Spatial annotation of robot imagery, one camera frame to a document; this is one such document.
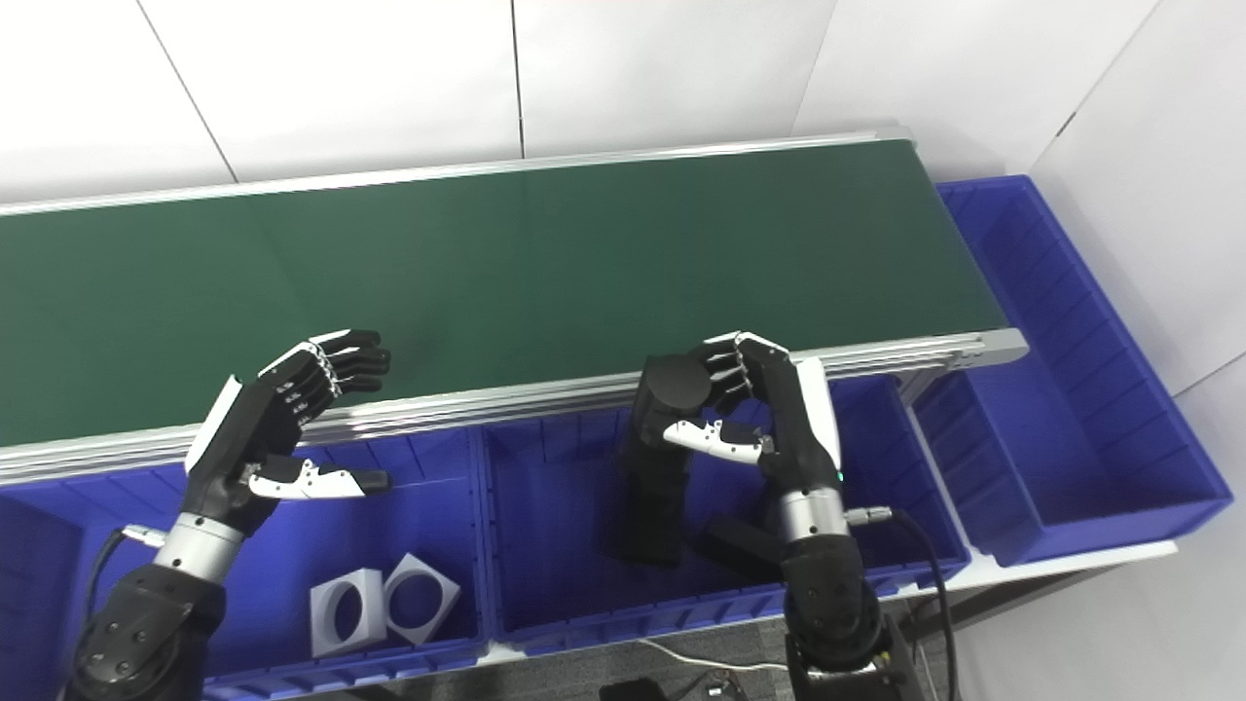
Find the black cable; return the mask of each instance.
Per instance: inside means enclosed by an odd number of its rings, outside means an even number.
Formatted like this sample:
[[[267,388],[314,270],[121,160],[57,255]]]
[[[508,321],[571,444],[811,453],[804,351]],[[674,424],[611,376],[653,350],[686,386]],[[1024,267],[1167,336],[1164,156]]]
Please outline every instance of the black cable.
[[[103,540],[103,545],[100,547],[100,552],[95,554],[95,562],[91,563],[91,574],[86,580],[86,605],[82,606],[82,630],[86,630],[86,626],[91,625],[91,616],[95,615],[95,593],[100,588],[100,574],[125,539],[126,535],[121,533],[120,528],[112,529],[108,538]]]
[[[908,514],[900,509],[891,510],[891,518],[908,532],[926,550],[926,560],[930,563],[931,574],[934,576],[934,589],[938,591],[939,614],[943,619],[943,639],[947,641],[947,699],[956,701],[956,640],[952,636],[952,609],[947,604],[947,583],[943,581],[943,570],[938,567],[938,557],[934,554],[934,544]]]

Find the gray carpet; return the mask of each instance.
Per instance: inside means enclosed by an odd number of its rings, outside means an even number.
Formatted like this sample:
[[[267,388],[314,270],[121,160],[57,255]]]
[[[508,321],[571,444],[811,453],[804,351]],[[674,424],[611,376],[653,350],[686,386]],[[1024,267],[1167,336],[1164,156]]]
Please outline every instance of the gray carpet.
[[[903,611],[903,604],[898,604]],[[658,642],[683,655],[733,664],[782,662],[786,626],[781,619],[668,635]],[[925,641],[915,665],[930,701],[947,701],[943,640]],[[358,690],[315,696],[315,701],[597,701],[602,686],[638,677],[657,681],[672,701],[711,699],[706,685],[720,680],[709,670],[677,661],[638,642],[622,642],[501,665],[475,667],[396,681],[375,691]],[[787,672],[735,672],[749,701],[790,701]]]

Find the blue plastic bin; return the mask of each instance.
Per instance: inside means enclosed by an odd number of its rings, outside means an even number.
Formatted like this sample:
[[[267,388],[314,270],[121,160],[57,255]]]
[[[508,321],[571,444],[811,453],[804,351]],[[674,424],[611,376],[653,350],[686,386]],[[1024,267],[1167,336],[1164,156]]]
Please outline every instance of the blue plastic bin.
[[[226,581],[229,605],[211,640],[206,696],[277,699],[475,664],[487,644],[482,613],[492,609],[478,451],[471,430],[307,451],[319,461],[388,469],[395,489],[277,509]],[[181,466],[171,466],[0,491],[0,700],[56,696],[77,637],[91,560],[105,537],[126,523],[172,525],[184,483]],[[308,590],[359,568],[388,575],[409,552],[462,586],[435,640],[412,647],[390,634],[366,651],[313,660]],[[117,579],[152,554],[123,543],[103,572],[97,606]],[[396,616],[419,616],[415,610],[435,594],[404,585],[392,609],[401,610]],[[427,615],[435,605],[424,608]]]
[[[930,533],[948,575],[964,567],[893,381],[835,383],[832,397],[847,503],[903,507]],[[769,421],[755,403],[735,418]],[[501,640],[541,654],[781,614],[779,584],[749,586],[692,550],[672,570],[603,555],[623,506],[616,456],[627,421],[625,411],[604,411],[485,428]],[[756,468],[698,456],[685,502],[689,539],[715,513],[756,518],[763,488]],[[870,581],[882,594],[930,578],[918,548],[892,529],[860,529]]]
[[[1003,565],[1187,534],[1232,501],[1024,176],[939,186],[1030,354],[916,411],[969,540]]]

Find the green conveyor belt surface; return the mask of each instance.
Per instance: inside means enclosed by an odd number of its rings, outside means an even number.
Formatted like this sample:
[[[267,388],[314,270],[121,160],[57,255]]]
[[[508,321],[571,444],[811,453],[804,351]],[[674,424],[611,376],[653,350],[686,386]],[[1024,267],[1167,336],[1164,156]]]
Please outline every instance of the green conveyor belt surface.
[[[375,327],[358,401],[1007,325],[908,141],[0,217],[0,446],[202,421]]]

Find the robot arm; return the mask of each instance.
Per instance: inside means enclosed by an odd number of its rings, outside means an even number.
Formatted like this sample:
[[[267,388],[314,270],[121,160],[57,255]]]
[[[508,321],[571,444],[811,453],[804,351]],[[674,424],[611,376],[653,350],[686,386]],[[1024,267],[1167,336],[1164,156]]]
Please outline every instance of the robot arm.
[[[704,407],[730,415],[748,397],[769,405],[773,437],[700,418]],[[885,634],[849,534],[839,433],[821,362],[795,364],[781,345],[739,331],[708,339],[684,356],[650,357],[622,459],[628,476],[624,559],[678,565],[693,451],[755,463],[779,494],[784,613],[797,666],[855,671],[868,665]]]
[[[386,492],[383,471],[292,458],[303,426],[348,392],[375,392],[390,355],[369,330],[299,342],[243,385],[231,377],[186,457],[187,488],[153,563],[113,588],[85,626],[65,699],[198,700],[208,637],[224,618],[223,583],[243,542],[280,499]]]

